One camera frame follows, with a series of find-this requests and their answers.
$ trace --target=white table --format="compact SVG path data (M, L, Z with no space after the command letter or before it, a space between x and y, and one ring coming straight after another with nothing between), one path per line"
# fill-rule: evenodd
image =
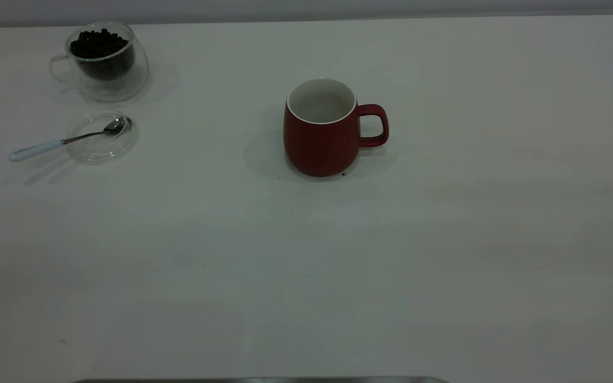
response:
M134 150L10 163L72 29L0 29L0 382L613 382L613 15L136 25ZM343 177L285 162L316 76L389 115Z

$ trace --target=white spoon handle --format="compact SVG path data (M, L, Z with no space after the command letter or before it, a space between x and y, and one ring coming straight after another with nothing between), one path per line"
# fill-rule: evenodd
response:
M40 155L48 151L52 151L61 146L63 146L62 140L54 140L54 141L49 141L49 143L30 146L29 148L24 148L24 149L17 150L11 153L9 155L9 161L19 162L22 160L27 160L30 157L34 157L36 155Z

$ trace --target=spoon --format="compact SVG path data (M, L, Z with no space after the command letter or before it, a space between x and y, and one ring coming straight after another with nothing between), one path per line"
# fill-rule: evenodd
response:
M82 140L83 138L96 136L98 134L107 134L109 136L114 136L122 131L125 127L131 125L131 119L129 117L115 119L111 123L105 126L103 131L97 131L96 133L89 133L83 136L66 138L65 140L54 140L49 143L39 144L35 146L30 146L29 148L20 149L14 151L9 155L10 162L20 162L22 160L27 160L28 158L35 157L36 155L40 155L42 153L46 153L48 151L52 151L56 148L59 148L63 145L74 143L75 141Z

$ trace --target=red mug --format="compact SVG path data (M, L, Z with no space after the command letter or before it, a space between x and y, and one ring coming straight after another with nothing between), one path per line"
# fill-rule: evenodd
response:
M382 120L382 134L361 137L361 116ZM287 95L283 119L285 153L297 169L312 176L345 170L360 147L380 146L389 137L387 114L381 106L361 105L347 85L329 78L314 78Z

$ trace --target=double-walled glass cup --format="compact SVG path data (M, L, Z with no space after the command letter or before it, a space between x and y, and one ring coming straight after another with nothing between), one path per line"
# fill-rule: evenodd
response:
M81 32L101 32L106 29L127 41L119 51L94 59L76 56L71 50L73 41ZM65 54L49 62L49 70L56 80L75 85L96 100L117 102L136 95L148 80L148 58L134 32L127 25L116 21L88 24L73 32L65 41Z

